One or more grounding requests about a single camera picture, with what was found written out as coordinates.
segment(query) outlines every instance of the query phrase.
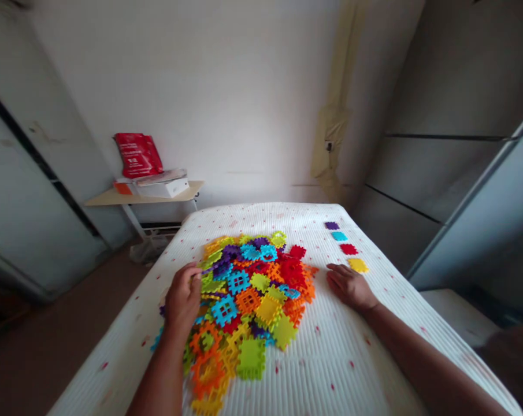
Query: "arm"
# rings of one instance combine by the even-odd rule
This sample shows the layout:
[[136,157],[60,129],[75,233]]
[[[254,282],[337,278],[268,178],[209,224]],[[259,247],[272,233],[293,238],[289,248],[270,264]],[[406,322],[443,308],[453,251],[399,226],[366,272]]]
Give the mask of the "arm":
[[165,328],[127,416],[177,416],[182,410],[183,354],[201,297],[201,269],[189,263],[165,299]]
[[359,273],[328,265],[327,282],[389,349],[432,414],[507,415],[489,394],[381,304]]

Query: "person's left hand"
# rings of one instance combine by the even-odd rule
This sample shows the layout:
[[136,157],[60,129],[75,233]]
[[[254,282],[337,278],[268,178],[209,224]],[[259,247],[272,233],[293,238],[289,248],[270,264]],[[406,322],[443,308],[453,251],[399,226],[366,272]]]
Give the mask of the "person's left hand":
[[197,268],[195,262],[185,265],[176,272],[165,298],[165,330],[184,341],[198,316],[202,291],[201,273],[202,269]]

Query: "table leg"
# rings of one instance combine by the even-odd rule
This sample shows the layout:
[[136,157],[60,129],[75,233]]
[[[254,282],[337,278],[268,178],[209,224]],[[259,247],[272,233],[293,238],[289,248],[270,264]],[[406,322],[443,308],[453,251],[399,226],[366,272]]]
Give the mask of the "table leg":
[[121,207],[123,207],[123,210],[126,213],[128,219],[130,220],[130,222],[132,223],[132,225],[134,226],[136,231],[138,231],[138,234],[140,235],[140,237],[142,237],[142,240],[146,240],[146,238],[147,238],[146,233],[142,229],[142,226],[140,225],[140,222],[136,218],[136,215],[134,215],[134,212],[132,212],[130,205],[122,204]]

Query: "wooden tabletop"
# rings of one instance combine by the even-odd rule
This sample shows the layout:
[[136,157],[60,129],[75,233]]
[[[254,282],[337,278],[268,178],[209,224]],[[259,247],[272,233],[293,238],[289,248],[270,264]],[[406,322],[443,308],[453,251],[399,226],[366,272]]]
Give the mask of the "wooden tabletop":
[[159,203],[159,202],[184,202],[193,200],[199,189],[203,186],[204,181],[188,181],[190,188],[181,192],[174,198],[158,198],[155,196],[140,196],[140,195],[121,195],[115,188],[105,191],[101,195],[90,199],[84,205],[99,206],[99,205],[123,205],[135,203]]

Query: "red paper bag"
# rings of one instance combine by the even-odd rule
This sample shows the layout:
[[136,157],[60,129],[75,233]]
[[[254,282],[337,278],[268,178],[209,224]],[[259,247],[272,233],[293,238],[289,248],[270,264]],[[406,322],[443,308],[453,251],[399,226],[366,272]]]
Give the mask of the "red paper bag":
[[163,164],[151,136],[117,133],[114,138],[123,158],[123,176],[133,179],[163,173]]

